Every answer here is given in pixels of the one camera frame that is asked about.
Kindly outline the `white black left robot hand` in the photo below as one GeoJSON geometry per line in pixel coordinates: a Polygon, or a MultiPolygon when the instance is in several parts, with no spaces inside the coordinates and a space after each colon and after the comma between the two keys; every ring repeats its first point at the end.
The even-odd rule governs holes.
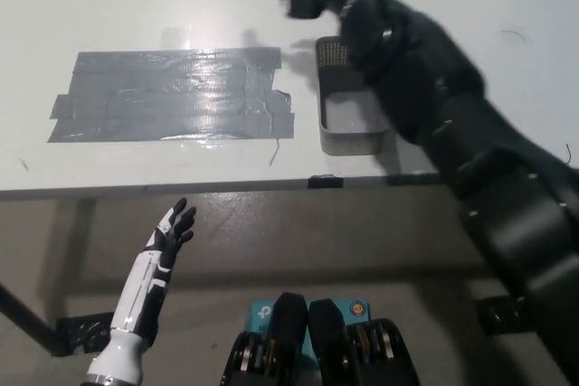
{"type": "Polygon", "coordinates": [[[193,238],[196,208],[181,198],[159,221],[136,256],[111,322],[113,330],[152,342],[176,257],[193,238]]]}

